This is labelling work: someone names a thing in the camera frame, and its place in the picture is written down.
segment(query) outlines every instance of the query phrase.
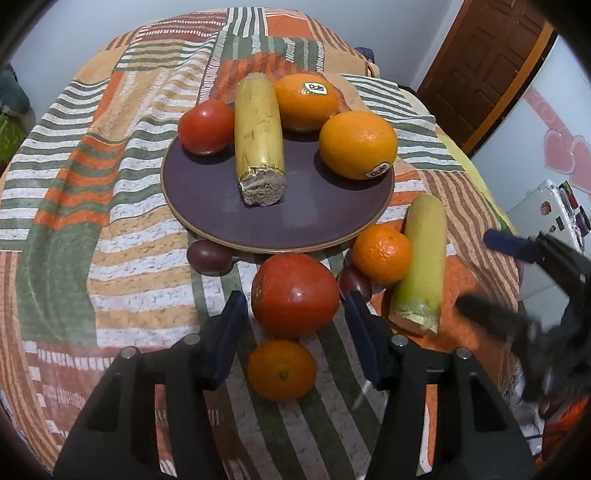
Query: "pink heart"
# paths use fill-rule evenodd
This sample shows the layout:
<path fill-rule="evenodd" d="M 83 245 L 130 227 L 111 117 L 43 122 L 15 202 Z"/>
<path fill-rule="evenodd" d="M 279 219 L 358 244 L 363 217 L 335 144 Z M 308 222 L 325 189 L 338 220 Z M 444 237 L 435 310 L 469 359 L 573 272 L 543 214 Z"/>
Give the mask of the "pink heart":
<path fill-rule="evenodd" d="M 568 175 L 573 172 L 573 154 L 563 145 L 563 138 L 556 130 L 548 130 L 544 137 L 545 167 Z"/>
<path fill-rule="evenodd" d="M 591 147 L 585 138 L 575 137 L 570 151 L 575 160 L 574 171 L 570 175 L 570 183 L 573 187 L 591 193 Z"/>

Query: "screw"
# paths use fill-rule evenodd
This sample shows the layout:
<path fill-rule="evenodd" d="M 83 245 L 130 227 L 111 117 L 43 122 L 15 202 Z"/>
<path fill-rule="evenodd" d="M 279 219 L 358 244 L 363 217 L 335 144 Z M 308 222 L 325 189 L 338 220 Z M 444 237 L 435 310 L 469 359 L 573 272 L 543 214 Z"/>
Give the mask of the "screw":
<path fill-rule="evenodd" d="M 408 338 L 404 335 L 394 335 L 392 337 L 392 343 L 396 346 L 404 346 L 408 344 Z"/>
<path fill-rule="evenodd" d="M 186 345 L 197 345 L 201 341 L 201 337 L 198 333 L 189 333 L 183 339 Z"/>
<path fill-rule="evenodd" d="M 123 358 L 126 358 L 127 360 L 129 360 L 131 357 L 133 357 L 136 353 L 137 349 L 134 346 L 126 346 L 123 350 L 120 351 L 120 355 Z"/>
<path fill-rule="evenodd" d="M 461 346 L 456 350 L 456 355 L 460 357 L 462 360 L 468 360 L 472 356 L 472 352 L 469 348 Z"/>

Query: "orange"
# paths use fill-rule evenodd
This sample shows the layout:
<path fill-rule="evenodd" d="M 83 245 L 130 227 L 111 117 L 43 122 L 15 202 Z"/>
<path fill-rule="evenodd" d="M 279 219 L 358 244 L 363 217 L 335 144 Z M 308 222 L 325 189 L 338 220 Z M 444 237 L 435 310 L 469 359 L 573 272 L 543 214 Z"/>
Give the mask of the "orange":
<path fill-rule="evenodd" d="M 358 270 L 380 284 L 402 280 L 412 258 L 408 238 L 388 223 L 367 227 L 351 249 L 351 259 Z"/>
<path fill-rule="evenodd" d="M 390 124 L 372 112 L 343 112 L 320 131 L 320 156 L 332 171 L 352 180 L 367 180 L 390 169 L 398 138 Z"/>
<path fill-rule="evenodd" d="M 292 132 L 313 132 L 339 111 L 339 95 L 324 77 L 287 75 L 275 84 L 281 125 Z"/>
<path fill-rule="evenodd" d="M 269 340 L 251 353 L 248 379 L 267 400 L 293 401 L 316 381 L 316 363 L 308 350 L 290 340 Z"/>

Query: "plate rim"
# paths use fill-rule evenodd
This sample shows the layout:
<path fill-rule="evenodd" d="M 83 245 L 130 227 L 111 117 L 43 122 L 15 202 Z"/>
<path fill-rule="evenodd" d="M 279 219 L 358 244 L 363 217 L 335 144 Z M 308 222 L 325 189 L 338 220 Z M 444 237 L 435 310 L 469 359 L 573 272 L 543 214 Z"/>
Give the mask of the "plate rim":
<path fill-rule="evenodd" d="M 183 225 L 191 233 L 194 233 L 196 235 L 200 235 L 200 236 L 202 236 L 208 240 L 211 240 L 212 242 L 215 242 L 219 245 L 224 245 L 225 247 L 233 248 L 233 249 L 238 250 L 240 252 L 253 253 L 253 254 L 282 254 L 282 253 L 291 253 L 291 252 L 293 252 L 293 253 L 308 253 L 308 252 L 317 252 L 319 250 L 324 250 L 326 248 L 335 247 L 336 245 L 344 244 L 345 242 L 358 236 L 361 233 L 361 231 L 364 230 L 365 228 L 367 228 L 369 225 L 373 225 L 379 220 L 379 218 L 382 216 L 382 214 L 386 211 L 386 208 L 388 208 L 388 205 L 390 204 L 390 200 L 392 199 L 392 194 L 394 193 L 394 185 L 395 185 L 394 166 L 391 166 L 388 169 L 388 172 L 386 173 L 386 175 L 390 176 L 390 195 L 388 195 L 388 198 L 384 202 L 384 205 L 380 208 L 379 212 L 369 222 L 367 222 L 366 224 L 364 224 L 363 226 L 361 226 L 360 228 L 358 228 L 354 232 L 349 233 L 341 238 L 331 240 L 330 242 L 325 242 L 325 243 L 316 244 L 316 245 L 310 245 L 307 247 L 260 248 L 260 247 L 248 247 L 245 245 L 235 244 L 233 242 L 228 242 L 226 240 L 222 240 L 220 238 L 217 238 L 214 235 L 204 232 L 203 230 L 192 225 L 189 221 L 187 221 L 187 219 L 185 219 L 177 211 L 177 209 L 174 208 L 172 202 L 168 198 L 168 194 L 166 193 L 166 188 L 164 187 L 164 179 L 163 179 L 164 165 L 165 165 L 166 159 L 168 157 L 168 152 L 170 151 L 170 148 L 172 147 L 173 143 L 176 141 L 180 142 L 180 139 L 178 138 L 178 134 L 169 143 L 169 145 L 166 149 L 166 152 L 164 153 L 164 157 L 162 159 L 162 165 L 160 166 L 160 187 L 162 189 L 162 193 L 164 195 L 164 200 L 166 200 L 166 204 L 168 205 L 168 208 L 170 208 L 171 212 L 176 217 L 176 219 L 181 223 L 181 225 Z"/>

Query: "patterned bedspread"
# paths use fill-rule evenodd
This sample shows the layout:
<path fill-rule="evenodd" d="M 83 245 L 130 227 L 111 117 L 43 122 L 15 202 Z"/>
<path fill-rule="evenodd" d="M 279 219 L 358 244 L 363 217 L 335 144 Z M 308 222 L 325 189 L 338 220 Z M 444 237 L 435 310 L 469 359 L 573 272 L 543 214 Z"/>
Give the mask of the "patterned bedspread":
<path fill-rule="evenodd" d="M 43 115 L 0 183 L 0 394 L 9 416 L 51 469 L 86 399 L 126 345 L 168 346 L 217 315 L 232 290 L 248 296 L 257 258 L 243 255 L 223 277 L 192 271 L 194 238 L 160 186 L 178 119 L 196 102 L 231 102 L 250 72 L 272 79 L 310 71 L 338 88 L 342 109 L 383 116 L 400 139 L 395 190 L 380 222 L 400 226 L 424 192 L 446 206 L 446 299 L 437 336 L 420 342 L 471 348 L 497 381 L 502 348 L 452 305 L 483 290 L 516 306 L 517 269 L 486 250 L 500 228 L 494 210 L 395 83 L 373 78 L 364 57 L 309 16 L 229 8 L 156 22 L 109 43 Z M 348 245 L 316 257 L 335 274 Z M 372 304 L 380 312 L 383 294 Z M 367 389 L 342 312 L 302 339 L 318 366 L 315 387 L 293 403 L 269 403 L 245 379 L 264 333 L 254 319 L 227 382 L 207 395 L 231 480 L 355 480 L 365 474 L 385 408 Z M 428 393 L 431 427 L 436 411 Z M 173 473 L 162 392 L 155 414 L 161 467 Z M 426 452 L 421 466 L 428 469 Z"/>

